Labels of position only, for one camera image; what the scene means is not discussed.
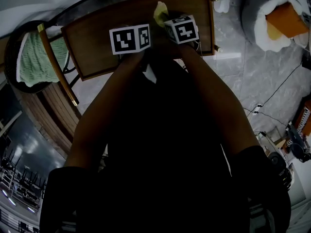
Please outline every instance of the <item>sleeve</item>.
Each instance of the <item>sleeve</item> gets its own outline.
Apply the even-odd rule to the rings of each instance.
[[[55,233],[62,221],[77,210],[92,175],[81,167],[62,167],[50,172],[44,194],[40,231]]]
[[[291,217],[290,198],[262,147],[243,150],[231,159],[230,167],[242,191],[271,212],[276,232],[286,232]]]

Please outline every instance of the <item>green towel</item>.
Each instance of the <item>green towel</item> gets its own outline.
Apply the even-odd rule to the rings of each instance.
[[[21,82],[25,82],[28,87],[32,87],[39,82],[58,82],[59,79],[51,65],[51,62],[44,50],[43,43],[38,33],[29,33],[25,36],[25,45],[22,44],[19,71]],[[55,57],[64,69],[66,56],[68,53],[66,43],[63,38],[51,42],[51,47]]]

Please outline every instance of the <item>black cable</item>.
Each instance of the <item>black cable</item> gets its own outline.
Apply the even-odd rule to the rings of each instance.
[[[270,96],[270,98],[273,97],[273,95],[280,89],[280,87],[285,83],[285,81],[288,80],[288,78],[293,74],[293,72],[295,72],[296,69],[297,69],[298,67],[301,66],[301,64],[302,64],[302,61],[300,62],[299,66],[297,66],[297,67],[287,76],[287,78],[282,82],[282,84],[280,84],[280,86],[279,86],[279,87],[276,89],[276,91]],[[270,98],[268,98],[268,100],[262,104],[262,107],[270,100]]]
[[[248,115],[247,115],[247,117],[253,112],[253,110],[255,110],[256,109],[256,107],[257,107],[257,105],[250,111],[250,110],[248,110],[249,111],[249,113],[248,113]]]
[[[290,164],[288,163],[288,161],[287,161],[287,159],[286,159],[285,155],[287,155],[287,153],[285,153],[285,154],[283,155],[283,159],[285,159],[285,161],[287,162],[287,165],[288,165],[288,167],[289,167],[289,166],[290,166]]]
[[[274,94],[275,94],[275,93],[280,89],[280,87],[288,80],[288,78],[293,74],[293,72],[295,72],[296,69],[297,69],[298,67],[301,66],[301,64],[302,64],[302,61],[300,62],[300,64],[299,64],[293,71],[291,71],[291,73],[290,73],[290,74],[287,76],[287,78],[282,82],[282,84],[279,85],[279,87],[278,87],[278,88],[275,90],[275,92],[268,98],[268,100],[262,104],[262,107],[274,96]],[[257,105],[256,105],[251,111],[248,110],[248,109],[246,109],[246,110],[249,111],[247,117],[253,112],[253,110],[254,110],[256,107],[257,107]]]
[[[267,117],[270,117],[270,118],[272,118],[272,119],[278,121],[279,123],[283,124],[283,125],[286,127],[286,125],[285,125],[284,123],[282,123],[280,120],[278,120],[278,119],[276,119],[276,118],[274,118],[274,117],[272,117],[272,116],[269,116],[269,115],[267,115],[267,114],[265,114],[265,113],[258,112],[258,111],[255,111],[254,113],[255,113],[255,114],[263,114],[263,115],[265,115],[265,116],[267,116]]]

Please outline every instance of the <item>striped object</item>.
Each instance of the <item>striped object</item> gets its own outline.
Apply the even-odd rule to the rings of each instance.
[[[311,111],[307,107],[304,107],[304,112],[303,112],[302,118],[300,120],[300,123],[298,125],[298,129],[297,129],[297,132],[300,136],[301,136],[301,131],[305,127],[305,125],[309,119],[310,114],[311,114]],[[288,140],[286,143],[286,146],[290,147],[292,143],[293,143],[292,140]]]
[[[302,118],[300,120],[300,124],[299,124],[298,129],[297,129],[297,132],[299,134],[301,134],[301,131],[304,128],[304,126],[306,125],[308,118],[310,116],[310,113],[311,113],[311,111],[307,107],[305,107],[304,110],[305,111],[303,112]]]

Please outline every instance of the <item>power cord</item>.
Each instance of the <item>power cord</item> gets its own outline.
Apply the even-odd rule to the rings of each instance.
[[[249,114],[252,113],[252,111],[250,111],[249,109],[246,109],[246,108],[243,108],[243,109],[249,111]],[[278,121],[279,123],[283,124],[283,125],[286,127],[286,125],[285,125],[284,123],[282,123],[280,120],[278,120],[278,119],[276,119],[276,118],[274,118],[274,117],[272,117],[272,116],[269,116],[269,115],[267,115],[267,114],[265,114],[265,113],[258,112],[258,111],[254,111],[253,113],[254,113],[254,114],[263,114],[263,115],[265,115],[265,116],[267,116],[267,117],[270,117],[270,118],[272,118],[272,119]]]
[[[265,116],[267,116],[267,117],[270,117],[270,118],[272,118],[272,119],[278,121],[279,123],[283,124],[283,125],[286,127],[286,125],[285,125],[284,123],[282,123],[280,120],[278,120],[278,119],[276,119],[276,118],[274,118],[274,117],[272,117],[272,116],[269,116],[269,115],[267,115],[267,114],[265,114],[265,113],[258,112],[258,111],[254,111],[254,114],[263,114],[263,115],[265,115]]]
[[[266,102],[264,102],[261,106],[258,106],[258,107],[263,107],[273,96],[274,96],[274,94],[280,89],[280,87],[288,80],[288,78],[293,74],[293,72],[295,72],[296,71],[296,69],[298,68],[298,67],[300,67],[301,66],[301,64],[302,64],[302,61],[300,62],[300,64],[293,70],[293,71],[291,71],[291,73],[287,76],[287,78],[282,82],[282,84],[280,84],[279,85],[279,87],[275,90],[275,92],[268,98],[268,100],[266,101]],[[250,110],[248,110],[248,109],[246,109],[246,110],[248,110],[249,111],[249,113],[248,113],[248,115],[247,115],[247,117],[253,112],[253,110],[255,110],[257,108],[257,105],[250,111]]]
[[[202,54],[202,47],[201,47],[201,40],[199,39],[199,41],[197,42],[196,40],[194,40],[194,42],[196,43],[196,44],[198,44],[198,47],[195,49],[194,47],[192,47],[191,45],[189,45],[189,46],[191,46],[195,51],[198,51],[198,49],[199,49],[199,47],[200,47],[200,52],[201,52],[201,58],[203,58],[203,54]],[[187,67],[186,66],[182,66],[182,68],[184,69],[184,70],[187,70]]]
[[[290,166],[289,162],[287,161],[287,159],[286,159],[286,157],[285,157],[286,155],[287,155],[287,153],[285,153],[285,154],[283,155],[283,159],[285,159],[287,165]]]

